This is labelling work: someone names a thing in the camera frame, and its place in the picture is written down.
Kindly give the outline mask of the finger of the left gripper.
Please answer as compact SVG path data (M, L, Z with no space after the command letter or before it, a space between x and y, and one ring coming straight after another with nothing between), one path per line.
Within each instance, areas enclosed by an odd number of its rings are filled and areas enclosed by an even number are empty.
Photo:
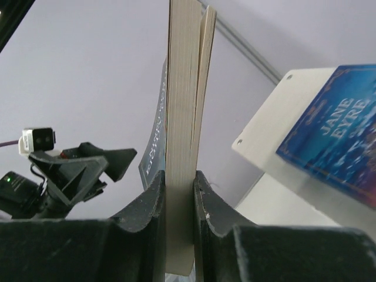
M79 151L85 157L103 156L108 162L105 173L114 182L118 182L123 178L131 162L137 155L137 151L134 148L104 150L89 142L81 143Z
M65 205L81 202L108 166L103 156L60 159L33 152L28 159L47 178L50 196Z

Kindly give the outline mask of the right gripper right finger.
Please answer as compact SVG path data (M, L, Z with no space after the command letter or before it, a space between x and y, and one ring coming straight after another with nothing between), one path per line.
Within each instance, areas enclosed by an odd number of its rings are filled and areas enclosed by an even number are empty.
M197 281L374 281L375 243L346 227L261 226L194 180Z

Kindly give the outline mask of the Jane Eyre book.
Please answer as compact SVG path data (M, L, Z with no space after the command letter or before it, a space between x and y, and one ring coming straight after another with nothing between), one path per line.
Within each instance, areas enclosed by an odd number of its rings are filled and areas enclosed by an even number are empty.
M375 65L341 65L276 153L375 208Z

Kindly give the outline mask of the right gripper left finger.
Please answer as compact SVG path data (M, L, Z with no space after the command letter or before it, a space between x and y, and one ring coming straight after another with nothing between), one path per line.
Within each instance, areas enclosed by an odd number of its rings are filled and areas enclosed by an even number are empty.
M1 222L2 281L164 281L165 173L113 217Z

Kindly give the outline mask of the dark blue book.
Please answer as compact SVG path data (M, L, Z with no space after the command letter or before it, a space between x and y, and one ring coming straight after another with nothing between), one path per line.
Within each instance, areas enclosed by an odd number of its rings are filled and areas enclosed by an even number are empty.
M214 8L199 1L170 1L159 100L139 164L144 188L158 171L164 171L165 270L180 276L188 276L194 263L193 182L215 24Z

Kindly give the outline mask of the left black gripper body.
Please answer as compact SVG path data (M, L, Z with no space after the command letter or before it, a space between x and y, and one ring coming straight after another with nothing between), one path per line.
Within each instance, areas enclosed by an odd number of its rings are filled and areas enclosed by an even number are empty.
M46 178L43 196L64 206L86 202L102 194L107 186L99 179L108 168L105 151L89 142L57 156L32 152L28 159Z

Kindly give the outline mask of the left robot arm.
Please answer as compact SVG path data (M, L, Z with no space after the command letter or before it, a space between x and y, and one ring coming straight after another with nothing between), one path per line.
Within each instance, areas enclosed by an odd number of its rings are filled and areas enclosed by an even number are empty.
M13 171L1 178L1 211L12 219L63 219L80 202L86 202L125 175L137 155L134 148L100 149L89 142L56 154L39 151L28 156L42 183Z

